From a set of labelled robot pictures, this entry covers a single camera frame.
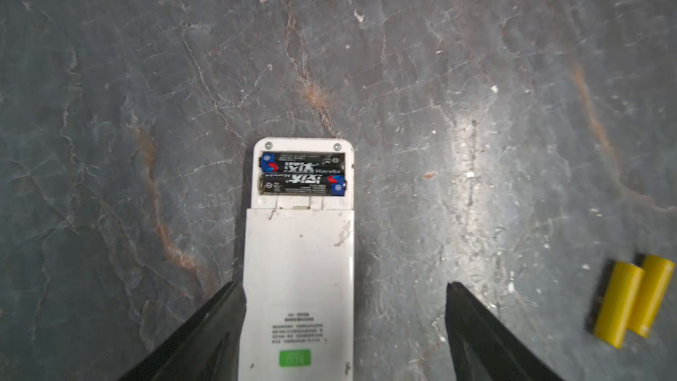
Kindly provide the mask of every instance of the marble surface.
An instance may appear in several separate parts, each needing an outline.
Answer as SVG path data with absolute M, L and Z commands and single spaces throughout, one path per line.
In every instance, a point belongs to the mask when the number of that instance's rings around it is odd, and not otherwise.
M 584 329 L 677 259 L 675 0 L 0 0 L 0 379 L 114 380 L 241 275 L 250 149 L 356 158 L 356 380 L 451 380 L 459 280 L 567 380 L 666 380 Z

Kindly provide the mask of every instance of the black battery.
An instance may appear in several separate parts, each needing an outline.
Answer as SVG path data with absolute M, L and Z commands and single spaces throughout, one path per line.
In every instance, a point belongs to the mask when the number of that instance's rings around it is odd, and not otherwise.
M 343 174 L 344 153 L 265 152 L 261 170 L 283 174 Z
M 264 195 L 343 196 L 345 177 L 327 174 L 263 174 L 258 182 Z

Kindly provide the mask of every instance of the yellow cylinder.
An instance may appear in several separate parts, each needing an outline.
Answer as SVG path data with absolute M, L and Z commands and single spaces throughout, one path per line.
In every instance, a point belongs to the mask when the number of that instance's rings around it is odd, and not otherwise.
M 643 275 L 643 269 L 625 262 L 616 262 L 611 274 L 594 334 L 616 349 L 620 349 L 623 343 Z
M 644 278 L 637 293 L 628 329 L 646 338 L 663 301 L 675 264 L 668 259 L 649 255 L 644 260 L 642 269 L 644 269 Z

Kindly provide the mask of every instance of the battery brand logo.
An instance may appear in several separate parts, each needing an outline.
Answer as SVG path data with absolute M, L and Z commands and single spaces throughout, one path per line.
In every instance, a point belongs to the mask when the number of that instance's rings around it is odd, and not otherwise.
M 314 173 L 317 164 L 304 162 L 284 162 L 284 171 L 287 173 Z
M 319 174 L 292 174 L 291 179 L 287 180 L 287 182 L 292 184 L 319 184 L 321 177 L 322 175 Z

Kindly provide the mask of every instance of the green sticker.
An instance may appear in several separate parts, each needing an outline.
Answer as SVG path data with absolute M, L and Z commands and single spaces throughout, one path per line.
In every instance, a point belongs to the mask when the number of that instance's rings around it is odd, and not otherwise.
M 309 350 L 287 350 L 280 352 L 280 366 L 292 368 L 294 366 L 310 366 Z

